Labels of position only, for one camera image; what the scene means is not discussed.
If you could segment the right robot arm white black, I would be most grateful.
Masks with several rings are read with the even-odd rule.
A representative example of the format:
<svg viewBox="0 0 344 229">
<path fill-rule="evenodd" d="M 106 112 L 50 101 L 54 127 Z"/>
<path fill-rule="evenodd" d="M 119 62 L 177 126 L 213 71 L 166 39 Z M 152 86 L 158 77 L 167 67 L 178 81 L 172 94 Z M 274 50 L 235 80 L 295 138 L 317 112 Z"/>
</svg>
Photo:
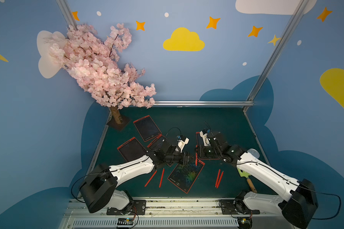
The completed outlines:
<svg viewBox="0 0 344 229">
<path fill-rule="evenodd" d="M 296 228 L 308 227 L 318 208 L 313 183 L 306 179 L 299 181 L 275 170 L 240 146 L 230 145 L 221 132 L 204 129 L 197 142 L 198 152 L 214 155 L 239 171 L 249 173 L 275 192 L 275 195 L 259 194 L 255 189 L 241 192 L 234 199 L 236 212 L 269 212 L 282 215 Z"/>
</svg>

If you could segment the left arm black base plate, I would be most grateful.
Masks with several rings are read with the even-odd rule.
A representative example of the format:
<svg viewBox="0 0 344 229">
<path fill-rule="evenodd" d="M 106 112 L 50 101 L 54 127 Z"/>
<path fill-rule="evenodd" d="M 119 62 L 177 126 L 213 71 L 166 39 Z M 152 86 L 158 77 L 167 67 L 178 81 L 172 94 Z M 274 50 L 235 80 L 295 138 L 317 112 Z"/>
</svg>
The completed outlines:
<svg viewBox="0 0 344 229">
<path fill-rule="evenodd" d="M 144 215 L 145 210 L 146 200 L 131 200 L 130 203 L 122 210 L 118 210 L 116 208 L 108 208 L 107 215 Z"/>
</svg>

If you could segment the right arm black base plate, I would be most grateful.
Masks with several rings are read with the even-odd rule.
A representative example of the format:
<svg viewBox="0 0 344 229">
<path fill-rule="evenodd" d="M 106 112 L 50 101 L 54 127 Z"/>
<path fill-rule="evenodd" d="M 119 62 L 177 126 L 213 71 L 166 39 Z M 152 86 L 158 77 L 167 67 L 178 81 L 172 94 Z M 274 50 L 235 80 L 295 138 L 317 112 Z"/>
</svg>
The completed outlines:
<svg viewBox="0 0 344 229">
<path fill-rule="evenodd" d="M 219 201 L 219 207 L 222 210 L 223 215 L 259 215 L 259 210 L 249 210 L 244 202 L 240 199 L 221 199 Z"/>
</svg>

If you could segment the colourful scribble red writing tablet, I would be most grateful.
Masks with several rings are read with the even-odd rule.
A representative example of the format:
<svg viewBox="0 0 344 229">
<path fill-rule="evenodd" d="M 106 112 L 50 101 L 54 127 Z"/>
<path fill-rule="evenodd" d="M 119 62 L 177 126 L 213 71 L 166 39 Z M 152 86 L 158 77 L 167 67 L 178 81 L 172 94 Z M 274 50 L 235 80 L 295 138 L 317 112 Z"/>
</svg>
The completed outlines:
<svg viewBox="0 0 344 229">
<path fill-rule="evenodd" d="M 198 160 L 197 164 L 194 161 L 187 165 L 178 164 L 168 176 L 168 180 L 188 194 L 204 166 L 205 163 L 201 160 Z"/>
</svg>

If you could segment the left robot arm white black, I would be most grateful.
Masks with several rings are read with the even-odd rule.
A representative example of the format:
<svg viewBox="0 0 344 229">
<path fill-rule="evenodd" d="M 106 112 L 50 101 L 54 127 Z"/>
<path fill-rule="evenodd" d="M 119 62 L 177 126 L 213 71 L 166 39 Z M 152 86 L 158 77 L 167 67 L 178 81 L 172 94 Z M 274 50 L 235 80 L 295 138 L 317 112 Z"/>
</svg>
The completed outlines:
<svg viewBox="0 0 344 229">
<path fill-rule="evenodd" d="M 117 190 L 121 184 L 138 177 L 163 169 L 166 164 L 188 164 L 189 154 L 183 151 L 189 138 L 181 136 L 176 145 L 165 140 L 157 150 L 149 150 L 142 157 L 120 165 L 97 165 L 85 176 L 79 191 L 89 213 L 104 207 L 126 211 L 131 199 L 124 191 Z"/>
</svg>

